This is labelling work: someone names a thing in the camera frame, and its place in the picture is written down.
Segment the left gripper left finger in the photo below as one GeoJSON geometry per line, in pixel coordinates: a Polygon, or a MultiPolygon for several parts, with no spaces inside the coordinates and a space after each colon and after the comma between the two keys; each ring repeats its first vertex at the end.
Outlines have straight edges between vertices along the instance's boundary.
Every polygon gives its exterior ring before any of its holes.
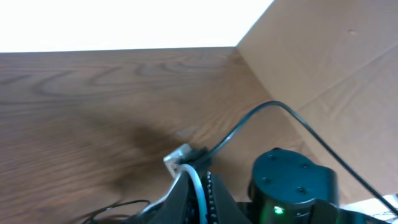
{"type": "Polygon", "coordinates": [[[170,195],[161,204],[143,214],[133,215],[125,224],[199,224],[198,203],[192,181],[183,172],[170,195]]]}

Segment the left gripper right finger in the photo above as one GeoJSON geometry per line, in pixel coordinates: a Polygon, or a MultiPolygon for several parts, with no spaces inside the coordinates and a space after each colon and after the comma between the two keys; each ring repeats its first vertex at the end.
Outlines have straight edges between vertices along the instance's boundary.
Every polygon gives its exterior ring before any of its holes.
{"type": "Polygon", "coordinates": [[[205,176],[209,224],[251,224],[220,178],[210,171],[205,176]]]}

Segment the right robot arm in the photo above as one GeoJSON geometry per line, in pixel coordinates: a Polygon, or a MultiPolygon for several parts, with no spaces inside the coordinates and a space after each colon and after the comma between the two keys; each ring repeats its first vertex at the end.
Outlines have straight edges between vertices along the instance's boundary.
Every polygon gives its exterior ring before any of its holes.
{"type": "Polygon", "coordinates": [[[336,173],[294,151],[274,148],[255,161],[249,202],[238,205],[252,223],[381,224],[339,207],[336,173]]]}

